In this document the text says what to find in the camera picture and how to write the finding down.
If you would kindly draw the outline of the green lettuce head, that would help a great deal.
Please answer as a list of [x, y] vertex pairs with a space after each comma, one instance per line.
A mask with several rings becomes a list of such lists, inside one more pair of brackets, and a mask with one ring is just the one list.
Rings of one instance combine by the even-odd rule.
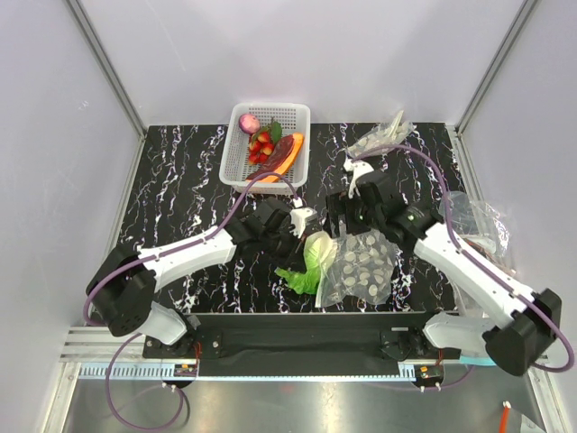
[[304, 272], [277, 268], [275, 273], [297, 294], [314, 295], [337, 253], [337, 242], [325, 231], [310, 235], [305, 241], [303, 259]]

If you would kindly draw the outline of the zip bag with white slices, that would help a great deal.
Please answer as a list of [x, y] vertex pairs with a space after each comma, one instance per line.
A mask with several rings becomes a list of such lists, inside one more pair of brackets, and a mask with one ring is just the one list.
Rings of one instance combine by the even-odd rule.
[[320, 281], [315, 306], [331, 307], [346, 297], [380, 305], [391, 293], [397, 246], [370, 230], [332, 239], [322, 235], [314, 243]]

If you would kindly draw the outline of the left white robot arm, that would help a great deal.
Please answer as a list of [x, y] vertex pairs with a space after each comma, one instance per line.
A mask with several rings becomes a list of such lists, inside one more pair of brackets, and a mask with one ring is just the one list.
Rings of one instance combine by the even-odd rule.
[[119, 244], [87, 286], [87, 299], [116, 337], [140, 333], [160, 341], [176, 357], [194, 348], [194, 325], [156, 302], [172, 282], [236, 257], [263, 253], [282, 270], [304, 272], [304, 246], [314, 209], [299, 199], [292, 205], [267, 198], [251, 213], [229, 216], [204, 233], [137, 251]]

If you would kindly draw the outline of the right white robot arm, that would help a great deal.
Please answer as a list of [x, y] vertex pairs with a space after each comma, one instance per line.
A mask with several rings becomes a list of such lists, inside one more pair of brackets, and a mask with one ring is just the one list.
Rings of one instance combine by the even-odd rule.
[[486, 318], [433, 315], [409, 335], [415, 355], [426, 358], [440, 348], [477, 352], [522, 376], [560, 338], [562, 301], [554, 291], [536, 292], [504, 273], [462, 240], [433, 205], [405, 203], [386, 174], [363, 174], [351, 190], [333, 193], [325, 203], [324, 228], [331, 236], [378, 231], [433, 265], [486, 313]]

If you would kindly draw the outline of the back bag of slices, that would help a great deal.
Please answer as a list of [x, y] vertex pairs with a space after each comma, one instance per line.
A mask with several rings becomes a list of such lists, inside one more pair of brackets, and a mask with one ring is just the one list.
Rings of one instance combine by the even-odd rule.
[[394, 145], [402, 144], [416, 129], [412, 122], [403, 119], [403, 115], [404, 111], [400, 110], [392, 120], [374, 126], [347, 148], [347, 155], [354, 159], [362, 155], [386, 153]]

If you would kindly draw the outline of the blue-zip bag of slices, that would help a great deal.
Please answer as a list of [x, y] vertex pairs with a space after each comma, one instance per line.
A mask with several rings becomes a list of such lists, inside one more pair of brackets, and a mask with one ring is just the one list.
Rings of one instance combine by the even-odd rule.
[[472, 366], [482, 366], [482, 367], [493, 367], [495, 362], [489, 357], [476, 357], [476, 356], [466, 356], [461, 355], [459, 358], [461, 364], [472, 365]]

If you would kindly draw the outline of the orange papaya slice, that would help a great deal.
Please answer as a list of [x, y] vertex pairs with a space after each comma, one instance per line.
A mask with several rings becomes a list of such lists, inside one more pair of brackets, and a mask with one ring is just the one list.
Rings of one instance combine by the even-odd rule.
[[276, 143], [268, 159], [245, 180], [253, 180], [258, 175], [268, 173], [268, 176], [263, 178], [261, 182], [275, 182], [272, 173], [284, 175], [292, 167], [300, 153], [304, 140], [305, 136], [301, 133], [293, 133], [282, 137]]

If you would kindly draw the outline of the crumpled clear bags pile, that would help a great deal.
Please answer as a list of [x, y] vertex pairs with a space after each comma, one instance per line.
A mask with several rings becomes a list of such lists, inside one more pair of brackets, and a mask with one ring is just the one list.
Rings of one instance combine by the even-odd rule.
[[461, 191], [449, 191], [438, 207], [446, 219], [445, 204], [450, 208], [453, 231], [481, 256], [510, 277], [516, 275], [510, 249], [510, 232], [503, 215], [489, 203], [469, 198]]

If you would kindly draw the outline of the red cherry bunch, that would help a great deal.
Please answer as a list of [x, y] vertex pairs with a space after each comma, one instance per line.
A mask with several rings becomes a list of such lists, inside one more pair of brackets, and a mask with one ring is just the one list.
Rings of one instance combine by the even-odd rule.
[[282, 126], [279, 122], [271, 121], [262, 126], [250, 137], [248, 163], [257, 165], [268, 160], [281, 137]]

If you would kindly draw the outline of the purple onion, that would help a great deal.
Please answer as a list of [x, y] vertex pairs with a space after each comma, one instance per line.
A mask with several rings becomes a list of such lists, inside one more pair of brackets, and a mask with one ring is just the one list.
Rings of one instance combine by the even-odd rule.
[[243, 133], [253, 135], [261, 129], [260, 120], [252, 114], [243, 114], [239, 117], [238, 125]]

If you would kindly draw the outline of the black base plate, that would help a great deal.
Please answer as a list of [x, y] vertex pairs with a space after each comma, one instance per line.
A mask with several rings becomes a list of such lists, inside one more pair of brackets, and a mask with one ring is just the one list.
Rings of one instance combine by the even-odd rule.
[[145, 337], [143, 356], [226, 359], [264, 354], [366, 353], [397, 361], [436, 359], [424, 325], [432, 312], [199, 314], [193, 328], [175, 345]]

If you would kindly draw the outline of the right aluminium frame post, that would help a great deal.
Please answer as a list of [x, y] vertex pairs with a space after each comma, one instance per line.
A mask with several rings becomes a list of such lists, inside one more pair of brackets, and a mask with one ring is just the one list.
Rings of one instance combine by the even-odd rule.
[[476, 87], [470, 102], [465, 108], [463, 115], [454, 126], [455, 132], [458, 136], [463, 135], [467, 127], [470, 125], [483, 100], [489, 93], [493, 82], [508, 59], [509, 54], [514, 49], [517, 40], [539, 5], [539, 0], [524, 0], [521, 3], [502, 41], [500, 42], [499, 47], [493, 55], [489, 66], [484, 72], [479, 85]]

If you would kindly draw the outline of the aluminium frame post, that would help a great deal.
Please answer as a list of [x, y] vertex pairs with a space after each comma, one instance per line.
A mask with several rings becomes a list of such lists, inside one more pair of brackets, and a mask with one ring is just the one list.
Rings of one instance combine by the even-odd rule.
[[78, 0], [64, 0], [63, 3], [71, 13], [75, 23], [82, 33], [88, 48], [92, 52], [99, 68], [101, 69], [105, 80], [114, 93], [118, 103], [124, 111], [127, 120], [136, 134], [143, 138], [147, 132], [148, 127], [142, 121], [138, 114], [135, 105], [130, 99], [122, 80], [110, 60], [105, 46], [97, 34], [96, 27], [92, 23], [87, 10], [81, 1]]
[[458, 136], [463, 135], [467, 127], [470, 125], [483, 100], [489, 93], [493, 82], [508, 59], [509, 54], [514, 49], [517, 40], [539, 5], [539, 0], [524, 0], [521, 3], [502, 41], [500, 42], [499, 47], [493, 55], [489, 66], [484, 72], [479, 85], [476, 87], [470, 102], [465, 108], [463, 115], [454, 126], [455, 132]]

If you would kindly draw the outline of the left aluminium frame post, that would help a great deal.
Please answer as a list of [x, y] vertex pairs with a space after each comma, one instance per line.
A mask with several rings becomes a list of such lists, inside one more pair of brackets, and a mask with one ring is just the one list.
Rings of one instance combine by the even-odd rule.
[[97, 34], [96, 27], [92, 23], [87, 10], [81, 1], [78, 0], [64, 0], [63, 3], [71, 13], [75, 23], [82, 33], [88, 48], [92, 52], [99, 68], [101, 69], [105, 80], [114, 93], [118, 103], [124, 111], [127, 120], [136, 134], [143, 138], [147, 132], [148, 127], [142, 121], [138, 114], [135, 105], [130, 99], [122, 80], [110, 60], [105, 46]]

